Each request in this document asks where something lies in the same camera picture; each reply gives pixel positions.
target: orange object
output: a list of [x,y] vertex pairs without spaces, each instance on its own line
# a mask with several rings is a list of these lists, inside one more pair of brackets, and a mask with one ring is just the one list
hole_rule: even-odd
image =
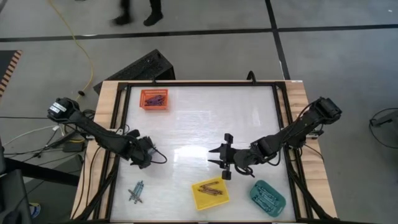
[[[161,105],[146,106],[146,101],[155,97],[163,96],[164,100]],[[167,108],[167,100],[169,98],[169,90],[141,90],[141,99],[139,100],[139,107],[145,110],[165,110]]]

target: wooden frame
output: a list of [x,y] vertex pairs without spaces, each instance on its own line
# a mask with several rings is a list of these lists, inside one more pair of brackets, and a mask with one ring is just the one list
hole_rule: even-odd
[[[115,99],[116,99],[116,94],[118,91],[118,86],[119,83],[126,83],[126,81],[106,81],[103,83],[103,88],[101,90],[101,94],[99,96],[98,100],[98,105],[96,109],[96,115],[94,118],[94,121],[98,123],[99,125],[102,125],[104,128],[110,128],[111,125],[111,120],[113,117],[113,110],[115,106]],[[151,81],[130,81],[129,83],[150,83]],[[187,80],[187,81],[158,81],[157,83],[172,83],[172,82],[186,82],[186,83],[195,83],[195,82],[208,82],[208,83],[222,83],[222,82],[252,82],[250,80],[233,80],[233,81],[226,81],[226,80],[212,80],[212,81],[192,81],[192,80]],[[290,102],[290,110],[291,110],[291,115],[294,118],[298,116],[298,114],[301,112],[301,110],[308,105],[308,100],[307,96],[305,94],[304,90],[304,85],[301,81],[279,81],[279,80],[264,80],[264,81],[258,81],[258,82],[284,82],[286,86],[286,91],[287,91],[287,96],[289,98]],[[285,126],[288,125],[288,116],[285,110],[285,105],[284,101],[282,98],[282,94],[278,94],[279,96],[279,103],[282,111],[282,117],[284,120]],[[120,100],[124,100],[124,93],[122,92]],[[119,103],[119,108],[118,108],[118,115],[116,117],[116,126],[120,125],[121,122],[121,116],[122,116],[122,111],[123,111],[123,103]],[[311,140],[308,139],[307,144],[317,151],[320,152],[320,148],[318,145],[318,142],[316,140]],[[92,141],[88,144],[87,148],[87,153],[86,153],[86,160],[88,161],[87,164],[85,164],[85,187],[83,191],[83,196],[80,202],[80,206],[77,208],[80,197],[81,197],[81,190],[83,189],[83,180],[82,180],[82,175],[80,176],[80,183],[76,192],[76,197],[75,197],[75,203],[73,205],[73,213],[75,212],[76,208],[76,215],[77,217],[86,207],[86,203],[91,201],[93,198],[94,194],[98,190],[100,178],[101,178],[101,170],[103,167],[104,163],[104,155],[105,151],[99,151],[96,155],[95,158],[93,158],[94,153],[96,149],[98,148],[97,144]],[[91,175],[91,184],[88,187],[88,176],[90,172],[90,165],[93,163],[93,170],[92,170],[92,175]],[[108,164],[108,170],[110,170],[110,167],[113,164],[113,156],[111,156],[111,159],[109,160]],[[327,213],[329,213],[331,216],[335,217],[336,216],[336,211],[335,211],[335,206],[333,203],[333,199],[331,197],[331,192],[326,176],[326,171],[325,167],[323,165],[322,159],[317,155],[316,153],[312,152],[311,150],[306,150],[303,148],[303,155],[302,155],[302,165],[303,165],[303,171],[305,175],[305,180],[307,182],[307,187],[308,190],[312,193],[314,198],[318,201],[318,203],[325,209]],[[297,195],[298,195],[298,202],[299,202],[299,209],[300,209],[300,214],[302,218],[306,218],[307,214],[305,212],[305,205],[304,205],[304,200],[302,197],[302,194],[300,190],[297,188],[296,190]],[[105,192],[102,202],[101,202],[101,208],[99,210],[99,217],[98,218],[105,218],[106,217],[106,205],[108,203],[108,195],[109,195],[109,189]]]

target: teal tray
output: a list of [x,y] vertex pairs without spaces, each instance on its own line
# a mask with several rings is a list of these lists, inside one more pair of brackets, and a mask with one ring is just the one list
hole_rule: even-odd
[[272,217],[277,217],[286,206],[286,199],[263,180],[254,184],[250,198]]

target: yellow cable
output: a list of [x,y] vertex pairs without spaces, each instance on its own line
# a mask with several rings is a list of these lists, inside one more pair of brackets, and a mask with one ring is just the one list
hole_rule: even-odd
[[[66,20],[63,18],[62,14],[60,11],[58,11],[58,9],[53,5],[52,0],[49,0],[49,4],[51,5],[51,7],[54,9],[54,11],[58,14],[58,16],[61,18],[61,20],[65,23],[65,25],[67,26],[70,34],[72,35],[73,40],[75,41],[76,45],[85,53],[89,63],[90,63],[90,67],[91,67],[91,76],[90,76],[90,80],[88,81],[88,83],[86,84],[86,86],[82,89],[82,91],[85,91],[87,89],[87,87],[91,84],[91,82],[93,81],[94,78],[94,66],[93,66],[93,62],[91,61],[90,56],[88,56],[88,53],[86,52],[86,50],[80,45],[79,41],[76,40],[75,35],[72,31],[72,29],[70,28],[69,24],[66,22]],[[78,95],[76,97],[76,101],[78,101],[80,98],[80,95]]]

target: floor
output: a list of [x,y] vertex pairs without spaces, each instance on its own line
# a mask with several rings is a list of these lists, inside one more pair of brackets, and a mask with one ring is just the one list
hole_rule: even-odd
[[[396,107],[398,100],[398,2],[167,0],[164,19],[153,27],[142,25],[150,14],[148,1],[133,1],[134,23],[125,27],[109,24],[118,14],[117,1],[53,2],[93,60],[94,84],[153,49],[174,65],[179,80],[239,80],[250,70],[257,79],[303,80],[309,100],[330,97],[343,110],[320,138],[338,216],[375,223],[398,219],[398,150],[380,145],[368,130],[372,115]],[[23,51],[0,116],[43,118],[56,97],[76,96],[89,79],[87,59],[47,1],[6,1],[0,30],[0,50]],[[81,107],[95,109],[97,94],[86,94]],[[1,118],[0,124],[4,142],[53,125],[45,119]],[[375,131],[398,146],[391,124]],[[51,133],[20,138],[6,151],[38,149]],[[64,156],[47,153],[29,162]],[[38,188],[35,194],[45,198],[48,190]],[[62,204],[70,208],[72,201],[67,197]]]

